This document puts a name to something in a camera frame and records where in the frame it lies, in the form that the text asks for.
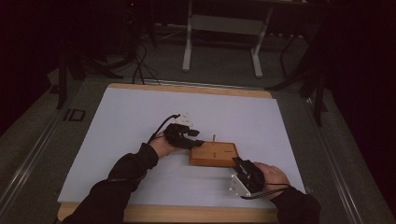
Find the small wooden box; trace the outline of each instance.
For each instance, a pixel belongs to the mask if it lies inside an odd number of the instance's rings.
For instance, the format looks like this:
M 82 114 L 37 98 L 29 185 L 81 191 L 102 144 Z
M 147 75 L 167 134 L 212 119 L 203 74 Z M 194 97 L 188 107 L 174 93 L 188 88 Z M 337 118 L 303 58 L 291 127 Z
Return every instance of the small wooden box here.
M 234 167 L 238 157 L 234 143 L 204 142 L 190 151 L 190 164 L 202 166 Z

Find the hand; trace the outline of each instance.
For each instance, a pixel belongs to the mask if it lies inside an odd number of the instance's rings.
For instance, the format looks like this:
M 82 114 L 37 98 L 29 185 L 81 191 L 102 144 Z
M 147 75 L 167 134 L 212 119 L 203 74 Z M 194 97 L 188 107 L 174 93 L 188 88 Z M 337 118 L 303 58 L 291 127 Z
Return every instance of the hand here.
M 171 146 L 168 141 L 166 141 L 163 132 L 158 133 L 157 136 L 149 143 L 157 152 L 158 157 L 161 159 L 172 152 L 180 151 L 181 149 Z
M 261 162 L 254 162 L 254 164 L 262 171 L 265 178 L 265 183 L 275 184 L 275 185 L 265 185 L 263 191 L 268 192 L 275 189 L 286 188 L 290 185 L 288 177 L 279 168 L 275 166 L 269 166 Z M 267 196 L 269 200 L 275 198 L 282 192 L 273 193 Z

